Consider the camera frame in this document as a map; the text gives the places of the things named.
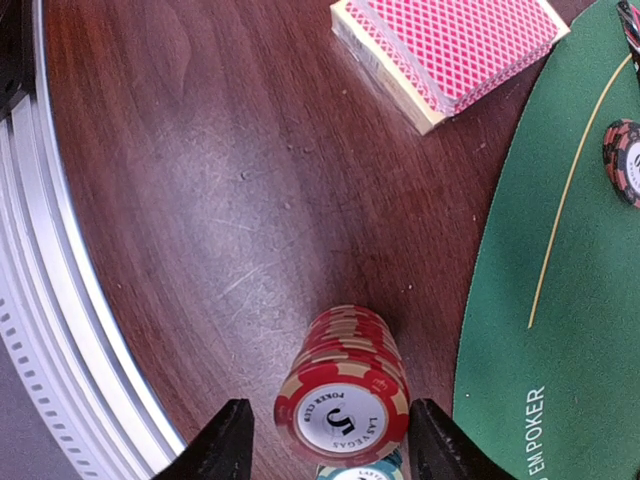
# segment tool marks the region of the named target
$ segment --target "green felt mat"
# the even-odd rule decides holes
[[[616,2],[572,25],[531,95],[500,179],[460,342],[454,418],[518,479],[640,469],[640,211],[613,192],[602,138],[640,121]],[[567,178],[586,135],[529,329]]]

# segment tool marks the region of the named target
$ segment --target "yellow line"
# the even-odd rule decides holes
[[[576,173],[576,167],[578,166],[578,160],[580,160],[580,155],[582,155],[582,150],[584,148],[584,144],[587,141],[587,137],[589,136],[589,132],[591,131],[591,127],[593,127],[593,122],[596,119],[596,115],[598,115],[598,111],[600,111],[600,107],[602,106],[602,102],[604,102],[605,97],[611,90],[613,83],[616,81],[622,69],[629,63],[631,60],[631,54],[629,54],[622,63],[616,68],[616,71],[613,72],[609,82],[604,87],[604,90],[600,94],[600,98],[596,103],[596,106],[593,108],[593,112],[591,112],[591,117],[589,118],[589,122],[587,123],[586,128],[584,129],[584,133],[582,134],[582,140],[580,140],[580,144],[578,145],[578,150],[576,151],[575,157],[573,157],[573,164],[571,165],[571,170],[569,170],[569,177],[567,178],[567,183],[564,186],[564,191],[562,192],[562,198],[560,199],[560,205],[558,205],[558,212],[556,213],[556,219],[553,222],[553,228],[551,229],[551,238],[549,239],[549,245],[547,246],[547,253],[544,256],[544,262],[542,262],[542,271],[540,272],[540,279],[538,280],[538,287],[536,288],[536,295],[533,297],[533,306],[531,307],[531,315],[529,315],[529,328],[533,328],[533,324],[536,321],[536,311],[538,310],[538,303],[540,302],[540,292],[542,291],[542,284],[544,283],[544,277],[547,274],[547,268],[549,267],[549,259],[551,258],[551,250],[553,250],[553,243],[556,240],[556,235],[558,234],[558,225],[560,224],[560,217],[562,217],[562,211],[564,210],[564,204],[567,201],[567,195],[569,194],[569,188],[571,188],[571,182],[573,181],[573,176]]]

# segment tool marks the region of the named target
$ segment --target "silver rim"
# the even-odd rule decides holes
[[[140,374],[73,211],[34,2],[36,94],[0,122],[0,336],[83,478],[148,479],[185,447]]]

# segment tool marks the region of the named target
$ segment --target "scratch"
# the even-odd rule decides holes
[[[505,99],[505,100],[509,100],[509,97],[510,97],[511,95],[513,95],[513,92],[515,92],[515,91],[518,89],[518,87],[519,87],[519,86],[520,86],[520,84],[518,83],[515,87],[513,87],[513,88],[511,89],[511,91],[505,95],[504,99]]]
[[[484,149],[486,148],[486,146],[487,146],[487,144],[486,144],[485,142],[482,142],[482,143],[480,144],[480,146],[479,146],[478,148],[476,148],[476,149],[475,149],[473,152],[471,152],[471,153],[472,153],[472,154],[473,154],[473,153],[478,153],[480,150],[484,150]]]
[[[236,310],[235,313],[231,316],[229,321],[226,322],[225,327],[228,327],[229,325],[235,323],[236,319],[238,318],[238,315],[240,315],[240,312],[244,310],[244,307],[247,305],[247,302],[249,302],[250,296],[251,296],[251,292],[247,294],[246,298],[244,299],[244,302],[242,302],[242,305],[240,305],[240,308],[238,308],[238,310]]]
[[[212,218],[211,221],[213,223],[219,223],[221,225],[227,225],[229,227],[239,228],[240,230],[246,230],[247,232],[257,233],[257,230],[255,230],[255,229],[253,229],[251,227],[247,227],[246,225],[241,225],[239,223],[228,222],[228,221],[222,220],[220,218]]]
[[[225,182],[235,182],[236,181],[235,178],[230,177],[229,175],[225,175],[225,174],[219,173],[219,172],[208,172],[207,169],[204,169],[203,175],[204,175],[204,178],[208,178],[208,175],[210,175],[210,176],[215,178],[215,183],[213,183],[211,185],[212,187],[218,186],[220,184],[220,182],[222,182],[222,180],[224,180]]]
[[[264,265],[258,265],[256,268],[250,270],[249,272],[247,272],[243,276],[241,276],[238,280],[236,280],[235,282],[231,283],[227,288],[225,288],[223,290],[223,292],[220,294],[220,296],[218,296],[218,300],[220,300],[221,298],[223,298],[224,296],[229,294],[229,292],[231,292],[234,288],[236,288],[242,282],[244,282],[245,280],[250,278],[254,273],[256,273],[258,270],[260,270],[262,267],[264,267]]]
[[[275,250],[276,253],[282,253],[283,250],[289,248],[290,246],[292,246],[294,243],[296,243],[298,240],[300,240],[303,236],[305,236],[308,232],[310,232],[311,230],[313,230],[313,228],[315,228],[315,226],[318,224],[318,222],[314,222],[310,227],[305,228],[302,232],[300,232],[299,234],[295,235],[291,240],[287,241],[282,247],[277,248]]]

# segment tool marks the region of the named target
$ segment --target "dark wood surface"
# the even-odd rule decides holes
[[[590,0],[552,2],[567,21]],[[330,32],[329,0],[46,2],[57,134],[107,298],[191,439],[231,397],[254,478],[311,478],[273,400],[308,323],[385,317],[451,410],[493,192],[542,63],[424,138]]]

